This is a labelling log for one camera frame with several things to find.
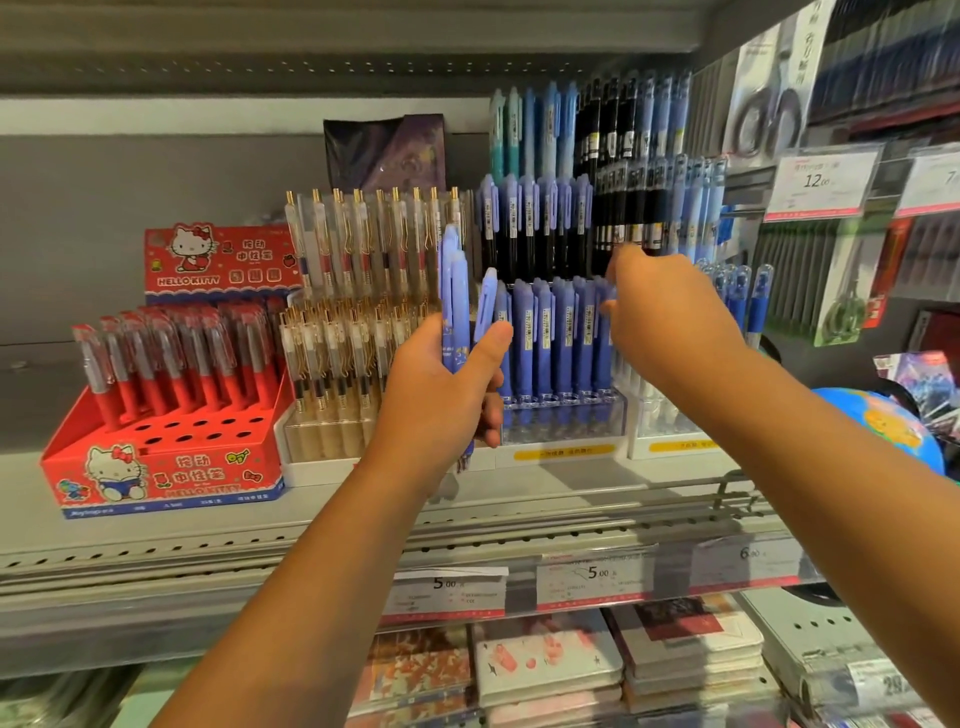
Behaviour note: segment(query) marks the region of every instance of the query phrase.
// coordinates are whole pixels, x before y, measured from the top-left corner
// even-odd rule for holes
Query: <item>globe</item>
[[[813,391],[888,443],[925,462],[936,474],[944,474],[944,456],[936,439],[894,401],[859,389],[823,387]]]

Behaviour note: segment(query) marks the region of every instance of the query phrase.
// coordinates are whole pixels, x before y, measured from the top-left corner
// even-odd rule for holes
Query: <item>hello kitty logo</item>
[[[133,445],[90,448],[86,454],[86,475],[106,500],[142,500],[147,496],[147,469],[137,462]]]
[[[210,257],[217,247],[213,238],[213,226],[195,223],[190,226],[177,225],[174,239],[170,241],[170,252],[180,257],[179,273],[200,273],[210,267]]]

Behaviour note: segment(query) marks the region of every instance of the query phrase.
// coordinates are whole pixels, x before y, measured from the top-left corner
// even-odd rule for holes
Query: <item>hand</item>
[[[503,384],[500,363],[514,337],[506,322],[493,324],[456,374],[441,355],[441,315],[427,318],[397,351],[373,439],[364,459],[409,476],[432,494],[473,437],[500,444]]]
[[[622,245],[607,277],[616,284],[616,301],[602,306],[613,343],[667,397],[709,372],[729,373],[728,360],[748,351],[708,277],[683,255],[650,257]]]

